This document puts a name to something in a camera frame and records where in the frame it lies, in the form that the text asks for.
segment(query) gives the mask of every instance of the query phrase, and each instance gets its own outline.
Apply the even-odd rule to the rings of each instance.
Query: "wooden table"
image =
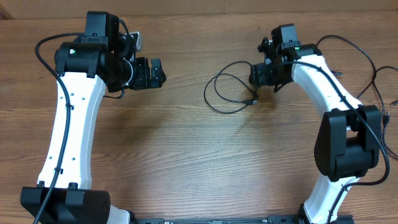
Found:
[[[257,45],[279,25],[295,23],[299,39],[314,43],[342,35],[363,47],[377,67],[398,66],[398,12],[273,13],[222,16],[123,18],[144,36],[142,57],[162,59],[168,76],[156,90],[127,91],[104,99],[98,113],[91,168],[93,189],[107,190],[112,204],[138,217],[260,217],[296,213],[310,195],[318,169],[313,159],[320,117],[306,94],[291,83],[278,94],[261,88],[257,106],[218,114],[203,100],[206,82],[236,60],[260,63]],[[49,149],[56,105],[54,78],[39,63],[35,44],[44,37],[83,32],[85,19],[0,21],[0,223],[32,223],[19,203],[23,186],[35,186]],[[53,65],[63,41],[41,48]],[[320,49],[354,96],[370,81],[371,66],[338,40]],[[248,79],[247,65],[228,70]],[[385,70],[377,85],[384,101],[398,98],[398,73]],[[223,95],[249,98],[236,80],[220,78]],[[236,109],[208,90],[211,103]],[[380,105],[370,89],[364,104]],[[387,141],[398,148],[398,107]],[[362,180],[376,180],[379,166]],[[358,223],[396,223],[398,163],[375,187],[354,187],[340,209]]]

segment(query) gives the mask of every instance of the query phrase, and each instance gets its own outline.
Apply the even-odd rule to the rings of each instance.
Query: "wooden surface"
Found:
[[[86,17],[87,11],[118,16],[264,12],[396,10],[398,0],[0,0],[9,19]]]
[[[398,66],[398,12],[328,12],[223,16],[126,17],[129,30],[144,35],[140,56],[162,59],[168,76],[156,90],[127,91],[104,99],[96,122],[91,168],[93,189],[107,190],[112,203],[138,217],[260,217],[295,213],[318,175],[313,159],[320,117],[294,83],[278,94],[259,91],[257,106],[233,115],[210,110],[206,82],[236,60],[262,62],[257,45],[279,25],[294,22],[303,43],[327,34],[343,35],[363,47],[377,67]],[[44,37],[84,31],[84,19],[0,21],[0,223],[31,223],[19,203],[23,186],[35,186],[50,144],[56,105],[55,80],[34,54]],[[41,53],[53,65],[64,38]],[[356,95],[371,79],[371,66],[349,45],[328,40],[320,49],[339,80]],[[248,67],[229,69],[243,80]],[[398,99],[398,74],[383,71],[377,85],[384,101]],[[245,99],[247,90],[220,78],[220,92]],[[209,100],[219,108],[237,105]],[[373,90],[361,99],[379,102]],[[398,107],[387,141],[398,148]],[[362,180],[384,172],[382,159]],[[398,163],[386,183],[354,187],[340,209],[358,223],[396,223]]]

